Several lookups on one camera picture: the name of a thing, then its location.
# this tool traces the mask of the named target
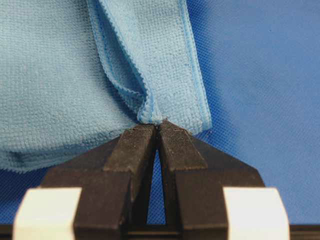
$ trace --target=white block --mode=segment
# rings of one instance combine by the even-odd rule
[[[32,188],[13,224],[13,240],[74,240],[81,187]]]
[[[228,240],[289,240],[288,216],[276,188],[224,187]]]

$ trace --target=black clamp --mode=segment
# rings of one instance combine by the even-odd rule
[[[162,166],[165,226],[148,226],[156,150]],[[169,121],[120,137],[51,168],[41,187],[81,187],[77,240],[148,237],[226,239],[222,186],[264,187],[253,167],[196,139]]]

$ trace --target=microfiber towel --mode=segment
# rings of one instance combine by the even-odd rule
[[[185,0],[5,0],[0,168],[59,164],[137,123],[211,117]]]

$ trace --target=clamp jaw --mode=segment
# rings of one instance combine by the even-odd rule
[[[147,225],[156,150],[166,225]],[[264,187],[259,172],[169,121],[137,125],[51,168],[40,188],[81,188],[72,228],[76,240],[226,240],[223,188]]]

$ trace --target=towel fold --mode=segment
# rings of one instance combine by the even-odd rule
[[[0,9],[0,168],[52,166],[138,122],[211,117],[185,0],[11,0]]]

